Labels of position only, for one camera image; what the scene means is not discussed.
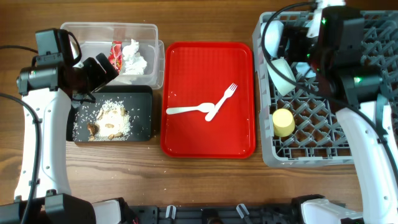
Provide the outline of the red snack wrapper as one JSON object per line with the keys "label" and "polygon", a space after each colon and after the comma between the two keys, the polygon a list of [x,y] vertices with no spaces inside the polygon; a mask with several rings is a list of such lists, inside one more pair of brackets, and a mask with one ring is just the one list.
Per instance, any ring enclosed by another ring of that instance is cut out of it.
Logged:
{"label": "red snack wrapper", "polygon": [[108,60],[115,70],[119,73],[123,65],[122,42],[114,40],[111,44],[111,50]]}

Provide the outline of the white tissue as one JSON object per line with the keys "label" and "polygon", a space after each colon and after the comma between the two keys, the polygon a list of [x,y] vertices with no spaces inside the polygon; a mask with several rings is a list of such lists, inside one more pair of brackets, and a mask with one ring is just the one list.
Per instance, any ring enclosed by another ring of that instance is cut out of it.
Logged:
{"label": "white tissue", "polygon": [[143,75],[147,61],[139,53],[139,42],[131,39],[131,43],[122,48],[122,75]]}

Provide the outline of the light blue bowl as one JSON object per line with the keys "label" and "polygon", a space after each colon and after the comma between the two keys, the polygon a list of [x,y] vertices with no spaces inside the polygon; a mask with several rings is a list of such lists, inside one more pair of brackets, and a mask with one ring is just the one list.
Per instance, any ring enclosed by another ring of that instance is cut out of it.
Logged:
{"label": "light blue bowl", "polygon": [[277,57],[284,25],[281,21],[272,21],[265,34],[265,48],[269,56]]}

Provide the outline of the rice and food scraps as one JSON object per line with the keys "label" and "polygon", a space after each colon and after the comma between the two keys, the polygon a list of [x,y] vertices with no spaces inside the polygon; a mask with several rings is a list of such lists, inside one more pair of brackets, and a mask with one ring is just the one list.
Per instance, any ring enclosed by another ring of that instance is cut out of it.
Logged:
{"label": "rice and food scraps", "polygon": [[126,141],[138,118],[124,101],[101,100],[83,105],[73,116],[72,141]]}

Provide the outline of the yellow plastic cup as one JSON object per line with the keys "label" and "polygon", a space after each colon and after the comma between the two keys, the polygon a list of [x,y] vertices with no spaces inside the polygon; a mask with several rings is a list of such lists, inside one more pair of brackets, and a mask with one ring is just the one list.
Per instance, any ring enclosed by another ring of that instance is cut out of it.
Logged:
{"label": "yellow plastic cup", "polygon": [[286,137],[293,133],[295,120],[293,114],[284,108],[277,109],[272,114],[274,134],[278,137]]}

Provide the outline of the cream plastic fork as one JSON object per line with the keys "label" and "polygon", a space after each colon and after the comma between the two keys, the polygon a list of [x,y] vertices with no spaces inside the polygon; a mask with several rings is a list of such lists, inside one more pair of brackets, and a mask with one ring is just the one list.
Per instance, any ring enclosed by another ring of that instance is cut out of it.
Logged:
{"label": "cream plastic fork", "polygon": [[208,112],[208,114],[205,116],[205,121],[210,122],[215,115],[217,114],[217,112],[220,110],[221,106],[223,105],[223,103],[230,98],[234,92],[236,91],[238,85],[235,83],[232,83],[224,92],[224,95],[222,96],[222,98],[220,99],[219,102],[217,102],[217,104],[215,105],[215,107]]}

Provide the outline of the cream plastic spoon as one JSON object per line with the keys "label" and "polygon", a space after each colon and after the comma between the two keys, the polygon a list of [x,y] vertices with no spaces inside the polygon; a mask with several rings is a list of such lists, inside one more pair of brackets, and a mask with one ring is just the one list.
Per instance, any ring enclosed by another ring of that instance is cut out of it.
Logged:
{"label": "cream plastic spoon", "polygon": [[167,114],[179,114],[179,113],[186,113],[190,111],[199,111],[202,113],[208,113],[212,109],[215,108],[213,103],[202,103],[198,106],[185,106],[185,107],[175,107],[175,108],[167,108]]}

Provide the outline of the light blue plate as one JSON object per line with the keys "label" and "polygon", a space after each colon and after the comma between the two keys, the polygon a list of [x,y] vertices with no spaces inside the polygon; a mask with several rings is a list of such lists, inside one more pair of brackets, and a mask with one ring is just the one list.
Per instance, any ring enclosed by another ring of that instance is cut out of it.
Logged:
{"label": "light blue plate", "polygon": [[316,77],[316,73],[312,70],[307,62],[298,62],[295,69],[298,73],[301,73],[304,78]]}

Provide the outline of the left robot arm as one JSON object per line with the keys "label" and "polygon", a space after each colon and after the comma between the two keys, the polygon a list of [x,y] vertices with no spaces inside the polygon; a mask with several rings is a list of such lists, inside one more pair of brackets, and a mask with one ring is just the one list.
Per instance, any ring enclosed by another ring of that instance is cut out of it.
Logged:
{"label": "left robot arm", "polygon": [[64,29],[40,30],[32,65],[17,78],[24,108],[22,168],[13,203],[1,206],[1,223],[96,223],[91,203],[72,196],[66,169],[66,136],[72,103],[96,101],[93,92],[118,76],[107,56],[74,55],[75,36]]}

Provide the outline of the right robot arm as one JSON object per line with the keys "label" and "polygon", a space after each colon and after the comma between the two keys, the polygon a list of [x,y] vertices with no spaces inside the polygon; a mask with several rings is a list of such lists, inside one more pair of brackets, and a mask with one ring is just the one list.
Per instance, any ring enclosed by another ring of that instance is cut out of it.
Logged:
{"label": "right robot arm", "polygon": [[310,32],[318,33],[308,56],[319,74],[321,96],[334,103],[358,176],[363,212],[326,199],[301,204],[304,223],[397,223],[397,146],[389,90],[381,70],[364,66],[364,17],[347,6],[319,7]]}

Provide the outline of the grey dishwasher rack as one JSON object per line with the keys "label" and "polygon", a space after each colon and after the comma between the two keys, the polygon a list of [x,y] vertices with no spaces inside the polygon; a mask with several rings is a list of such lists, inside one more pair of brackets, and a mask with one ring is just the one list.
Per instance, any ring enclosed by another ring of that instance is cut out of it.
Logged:
{"label": "grey dishwasher rack", "polygon": [[[254,67],[259,82],[259,128],[262,158],[269,167],[310,167],[352,164],[346,136],[327,100],[294,89],[282,96],[267,73],[261,49],[261,30],[271,12],[260,15],[252,34]],[[363,11],[361,63],[377,65],[393,95],[397,94],[397,11]],[[287,137],[274,134],[272,114],[292,112],[295,130]]]}

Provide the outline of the clear plastic bin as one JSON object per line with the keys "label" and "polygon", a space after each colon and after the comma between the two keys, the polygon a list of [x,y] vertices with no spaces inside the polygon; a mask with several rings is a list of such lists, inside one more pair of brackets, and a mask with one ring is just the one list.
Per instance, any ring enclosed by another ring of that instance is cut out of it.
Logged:
{"label": "clear plastic bin", "polygon": [[154,90],[162,88],[165,51],[155,24],[65,22],[60,28],[75,35],[82,51],[82,61],[100,53],[109,56],[114,41],[120,41],[123,47],[128,46],[131,40],[138,41],[138,52],[147,62],[144,73],[142,75],[120,74],[109,84],[147,85]]}

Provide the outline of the black plastic tray bin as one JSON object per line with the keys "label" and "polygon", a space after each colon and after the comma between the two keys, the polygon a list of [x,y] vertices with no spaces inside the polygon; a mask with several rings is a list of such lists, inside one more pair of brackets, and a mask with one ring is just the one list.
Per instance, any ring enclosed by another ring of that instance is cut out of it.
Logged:
{"label": "black plastic tray bin", "polygon": [[[138,118],[133,122],[133,133],[126,141],[148,141],[151,137],[152,124],[152,88],[149,86],[106,86],[94,92],[94,103],[101,100],[124,101],[128,109],[133,109]],[[72,108],[68,116],[67,141],[72,141],[73,116],[77,109],[83,105],[94,104],[83,102],[77,108]]]}

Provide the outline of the red serving tray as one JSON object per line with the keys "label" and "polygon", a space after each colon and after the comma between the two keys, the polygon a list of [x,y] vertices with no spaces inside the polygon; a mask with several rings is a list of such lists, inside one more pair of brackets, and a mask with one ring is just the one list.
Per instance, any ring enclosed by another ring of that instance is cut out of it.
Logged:
{"label": "red serving tray", "polygon": [[[167,109],[217,104],[231,84],[234,94],[211,121],[200,111]],[[160,145],[179,158],[245,159],[256,148],[251,49],[240,42],[175,42],[165,56]]]}

